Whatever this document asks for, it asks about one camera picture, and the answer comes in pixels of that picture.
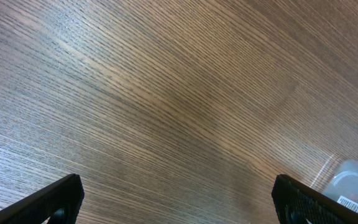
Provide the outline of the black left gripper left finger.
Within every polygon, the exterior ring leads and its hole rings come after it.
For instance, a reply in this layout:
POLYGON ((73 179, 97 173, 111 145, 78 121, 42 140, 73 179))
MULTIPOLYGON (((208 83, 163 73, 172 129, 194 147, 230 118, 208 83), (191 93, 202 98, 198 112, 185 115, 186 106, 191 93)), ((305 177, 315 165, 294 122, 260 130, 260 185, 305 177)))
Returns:
POLYGON ((0 224, 73 224, 84 197, 80 176, 70 174, 0 210, 0 224))

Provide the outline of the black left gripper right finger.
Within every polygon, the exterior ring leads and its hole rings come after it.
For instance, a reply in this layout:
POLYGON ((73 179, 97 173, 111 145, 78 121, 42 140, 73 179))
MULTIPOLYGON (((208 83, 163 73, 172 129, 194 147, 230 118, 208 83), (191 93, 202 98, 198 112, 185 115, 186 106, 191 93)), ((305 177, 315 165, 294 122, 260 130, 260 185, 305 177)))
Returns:
POLYGON ((280 224, 358 224, 358 203, 335 202, 285 174, 276 177, 272 199, 280 224))

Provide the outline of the clear plastic container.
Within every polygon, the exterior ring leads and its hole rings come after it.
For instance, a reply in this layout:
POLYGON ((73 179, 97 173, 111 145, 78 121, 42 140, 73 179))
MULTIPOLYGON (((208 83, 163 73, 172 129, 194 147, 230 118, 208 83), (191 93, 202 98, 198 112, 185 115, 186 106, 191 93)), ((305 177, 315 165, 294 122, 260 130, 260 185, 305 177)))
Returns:
POLYGON ((323 195, 358 214, 358 161, 344 161, 323 195))

